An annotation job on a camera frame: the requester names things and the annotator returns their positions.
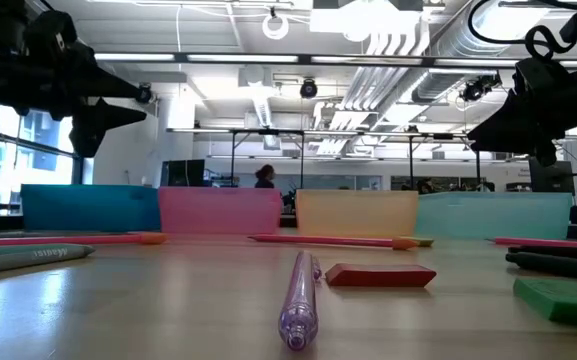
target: gray pencil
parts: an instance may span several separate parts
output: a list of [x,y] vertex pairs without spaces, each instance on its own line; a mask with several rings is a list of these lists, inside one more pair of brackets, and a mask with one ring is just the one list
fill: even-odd
[[95,249],[91,246],[64,244],[50,249],[0,255],[0,271],[79,259],[88,256],[94,251]]

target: blue plastic box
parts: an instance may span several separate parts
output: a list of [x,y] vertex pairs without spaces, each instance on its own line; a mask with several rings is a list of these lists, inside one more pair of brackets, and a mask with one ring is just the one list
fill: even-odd
[[449,192],[419,197],[415,235],[450,239],[566,239],[569,193]]
[[22,185],[27,231],[159,231],[157,189],[130,185]]

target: purple pen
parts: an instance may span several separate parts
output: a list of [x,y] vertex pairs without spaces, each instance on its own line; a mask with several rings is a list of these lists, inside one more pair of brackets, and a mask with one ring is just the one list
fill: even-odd
[[312,255],[299,252],[292,270],[286,300],[279,315],[279,335],[286,345],[295,351],[302,350],[310,344],[319,328],[313,264]]

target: table surface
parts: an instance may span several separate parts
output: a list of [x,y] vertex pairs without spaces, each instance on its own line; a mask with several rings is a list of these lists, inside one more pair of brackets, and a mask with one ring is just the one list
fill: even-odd
[[[319,334],[299,354],[277,319],[297,251],[339,262],[420,264],[426,289],[317,288]],[[551,323],[486,241],[415,251],[298,247],[245,238],[105,246],[88,259],[0,273],[0,360],[576,359],[577,327]]]

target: person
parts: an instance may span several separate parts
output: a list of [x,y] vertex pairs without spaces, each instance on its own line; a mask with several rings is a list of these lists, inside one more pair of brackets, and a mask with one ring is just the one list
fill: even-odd
[[261,189],[274,189],[275,184],[272,183],[272,179],[275,178],[275,169],[271,165],[264,165],[261,169],[257,170],[255,173],[257,177],[256,188]]
[[432,185],[431,178],[425,178],[417,181],[417,191],[420,195],[435,193],[435,187]]

